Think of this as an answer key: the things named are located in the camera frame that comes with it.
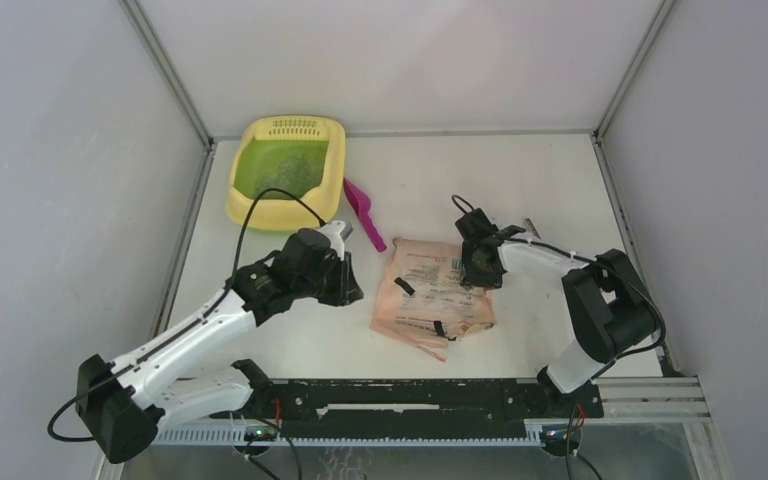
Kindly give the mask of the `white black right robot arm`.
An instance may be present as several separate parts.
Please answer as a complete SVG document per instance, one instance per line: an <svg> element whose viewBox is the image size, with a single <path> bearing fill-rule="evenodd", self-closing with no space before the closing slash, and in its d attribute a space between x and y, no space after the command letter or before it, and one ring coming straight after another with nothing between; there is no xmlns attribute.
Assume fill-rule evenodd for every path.
<svg viewBox="0 0 768 480"><path fill-rule="evenodd" d="M499 289L510 273L546 280L563 293L573 340L537 375L539 406L549 415L565 415L586 384L665 337L660 311L620 250L586 258L533 237L490 237L463 241L461 263L469 287Z"/></svg>

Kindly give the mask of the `peach cat litter bag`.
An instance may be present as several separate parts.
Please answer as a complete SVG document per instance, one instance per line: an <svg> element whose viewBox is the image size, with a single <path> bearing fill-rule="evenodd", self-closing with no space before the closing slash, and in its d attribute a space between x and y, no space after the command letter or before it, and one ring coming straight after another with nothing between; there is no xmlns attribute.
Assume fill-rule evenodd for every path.
<svg viewBox="0 0 768 480"><path fill-rule="evenodd" d="M459 246L394 239L371 330L446 362L451 343L497 324L492 292L465 286L463 279Z"/></svg>

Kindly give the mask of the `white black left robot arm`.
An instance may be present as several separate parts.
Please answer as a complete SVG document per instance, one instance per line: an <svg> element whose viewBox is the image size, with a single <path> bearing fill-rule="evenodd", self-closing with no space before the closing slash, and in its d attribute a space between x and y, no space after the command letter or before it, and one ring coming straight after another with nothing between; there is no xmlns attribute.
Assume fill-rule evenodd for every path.
<svg viewBox="0 0 768 480"><path fill-rule="evenodd" d="M170 330L111 361L99 355L84 360L76 412L106 459L124 463L159 433L213 413L265 414L271 388L238 367L191 380L181 376L297 300L344 307L362 299L345 246L351 232L349 223L338 220L303 228L281 249L235 268L212 298Z"/></svg>

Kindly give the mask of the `magenta plastic scoop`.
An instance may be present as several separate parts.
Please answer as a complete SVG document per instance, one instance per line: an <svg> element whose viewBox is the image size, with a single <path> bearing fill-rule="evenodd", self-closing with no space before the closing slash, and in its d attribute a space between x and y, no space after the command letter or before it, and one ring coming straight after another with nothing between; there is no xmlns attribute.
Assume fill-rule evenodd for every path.
<svg viewBox="0 0 768 480"><path fill-rule="evenodd" d="M387 250L387 244L372 220L372 201L369 196L348 179L343 180L343 190L351 208L355 212L358 221L375 250L379 253L385 252Z"/></svg>

